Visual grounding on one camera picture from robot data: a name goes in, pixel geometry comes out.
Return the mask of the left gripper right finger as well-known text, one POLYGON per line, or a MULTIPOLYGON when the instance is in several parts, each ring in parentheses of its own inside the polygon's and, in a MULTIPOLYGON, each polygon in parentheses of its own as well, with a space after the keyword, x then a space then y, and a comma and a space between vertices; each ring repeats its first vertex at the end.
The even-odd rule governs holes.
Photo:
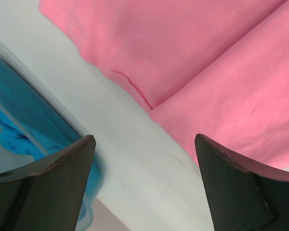
POLYGON ((289 172, 203 134, 195 148, 214 230, 289 231, 289 172))

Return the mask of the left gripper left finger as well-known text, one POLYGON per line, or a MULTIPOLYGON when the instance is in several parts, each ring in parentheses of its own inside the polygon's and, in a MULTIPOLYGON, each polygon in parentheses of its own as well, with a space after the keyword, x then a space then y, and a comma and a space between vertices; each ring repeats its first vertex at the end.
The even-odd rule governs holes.
POLYGON ((87 135, 0 173, 0 231, 74 231, 95 147, 94 136, 87 135))

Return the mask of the pink t shirt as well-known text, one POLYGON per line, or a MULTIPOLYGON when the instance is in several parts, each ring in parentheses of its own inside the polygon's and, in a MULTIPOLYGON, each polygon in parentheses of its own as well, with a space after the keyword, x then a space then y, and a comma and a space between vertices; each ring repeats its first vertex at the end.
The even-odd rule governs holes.
POLYGON ((289 167, 289 0, 42 0, 39 10, 193 159, 202 133, 289 167))

